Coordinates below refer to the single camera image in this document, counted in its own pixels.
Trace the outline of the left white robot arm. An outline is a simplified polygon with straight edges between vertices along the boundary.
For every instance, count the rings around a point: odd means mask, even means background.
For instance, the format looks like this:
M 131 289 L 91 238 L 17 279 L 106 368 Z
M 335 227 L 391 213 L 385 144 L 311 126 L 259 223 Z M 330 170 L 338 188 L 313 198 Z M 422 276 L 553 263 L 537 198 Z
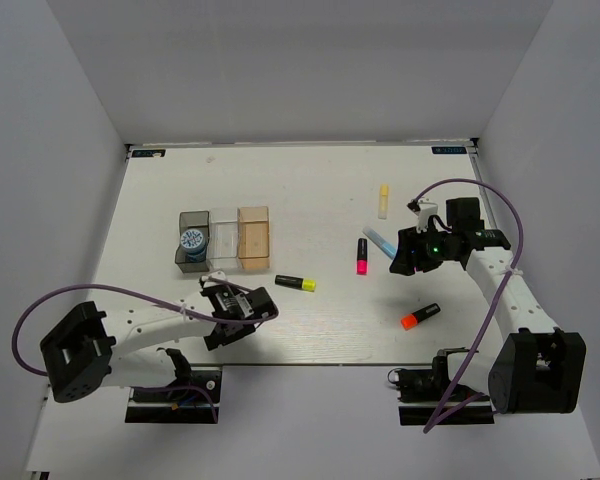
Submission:
M 197 337 L 212 351 L 254 333 L 279 310 L 263 287 L 229 282 L 221 272 L 200 278 L 213 310 L 154 297 L 144 310 L 106 313 L 92 301 L 74 307 L 41 341 L 46 373 L 58 403 L 101 387 L 131 387 L 179 399 L 194 389 L 192 368 L 176 342 Z

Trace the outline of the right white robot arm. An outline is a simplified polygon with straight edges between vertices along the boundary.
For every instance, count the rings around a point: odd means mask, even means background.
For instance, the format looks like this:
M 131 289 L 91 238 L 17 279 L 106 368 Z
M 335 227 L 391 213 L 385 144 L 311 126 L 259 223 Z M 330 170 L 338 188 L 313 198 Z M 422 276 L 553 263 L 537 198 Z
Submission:
M 466 347 L 440 350 L 429 371 L 402 373 L 411 401 L 460 402 L 476 393 L 488 396 L 504 414 L 572 412 L 577 404 L 586 345 L 578 333 L 565 332 L 542 309 L 521 274 L 505 235 L 488 229 L 475 197 L 447 201 L 447 220 L 438 207 L 413 201 L 415 226 L 398 233 L 391 272 L 426 273 L 457 262 L 476 283 L 493 310 L 503 344 L 497 356 Z

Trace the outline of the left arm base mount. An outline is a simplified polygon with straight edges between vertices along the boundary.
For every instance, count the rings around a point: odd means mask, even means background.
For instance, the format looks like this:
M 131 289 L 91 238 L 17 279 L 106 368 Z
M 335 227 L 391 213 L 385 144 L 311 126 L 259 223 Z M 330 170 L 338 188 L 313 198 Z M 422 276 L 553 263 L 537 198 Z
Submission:
M 213 425 L 219 420 L 222 369 L 198 368 L 184 385 L 193 389 L 132 389 L 125 412 L 127 424 Z

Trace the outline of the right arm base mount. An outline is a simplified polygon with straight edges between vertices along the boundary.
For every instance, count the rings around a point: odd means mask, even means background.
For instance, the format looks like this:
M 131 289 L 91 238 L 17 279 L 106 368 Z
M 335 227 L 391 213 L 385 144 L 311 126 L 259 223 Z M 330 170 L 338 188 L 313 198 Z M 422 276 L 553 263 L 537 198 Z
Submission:
M 398 367 L 387 373 L 387 382 L 398 392 L 399 422 L 403 427 L 424 427 L 434 413 L 451 377 L 447 360 L 450 354 L 467 349 L 439 350 L 430 365 Z M 459 412 L 443 419 L 440 426 L 493 425 L 494 412 L 489 398 L 483 396 Z

